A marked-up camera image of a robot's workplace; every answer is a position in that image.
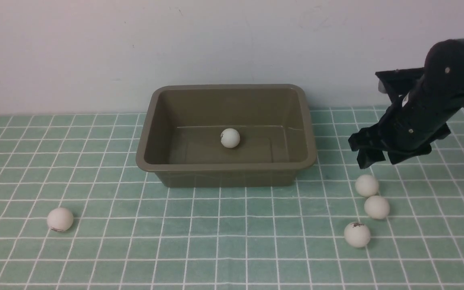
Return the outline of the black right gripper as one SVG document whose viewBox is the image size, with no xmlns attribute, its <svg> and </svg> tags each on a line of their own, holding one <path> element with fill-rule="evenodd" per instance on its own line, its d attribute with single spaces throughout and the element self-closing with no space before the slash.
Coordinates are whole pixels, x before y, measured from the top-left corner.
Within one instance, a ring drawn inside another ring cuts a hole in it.
<svg viewBox="0 0 464 290">
<path fill-rule="evenodd" d="M 385 152 L 392 165 L 430 154 L 435 141 L 451 134 L 447 121 L 464 106 L 464 93 L 442 97 L 424 91 L 385 93 L 391 105 L 379 122 L 348 138 L 350 149 L 358 152 L 360 169 L 385 161 Z"/>
</svg>

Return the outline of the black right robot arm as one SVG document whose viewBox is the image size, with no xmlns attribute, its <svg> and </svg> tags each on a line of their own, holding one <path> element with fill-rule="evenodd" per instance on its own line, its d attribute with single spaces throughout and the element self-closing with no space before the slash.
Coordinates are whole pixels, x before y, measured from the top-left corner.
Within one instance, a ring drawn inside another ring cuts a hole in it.
<svg viewBox="0 0 464 290">
<path fill-rule="evenodd" d="M 435 44 L 422 68 L 379 71 L 376 76 L 391 105 L 376 124 L 349 137 L 360 169 L 427 155 L 433 142 L 451 134 L 447 122 L 464 108 L 464 39 Z"/>
</svg>

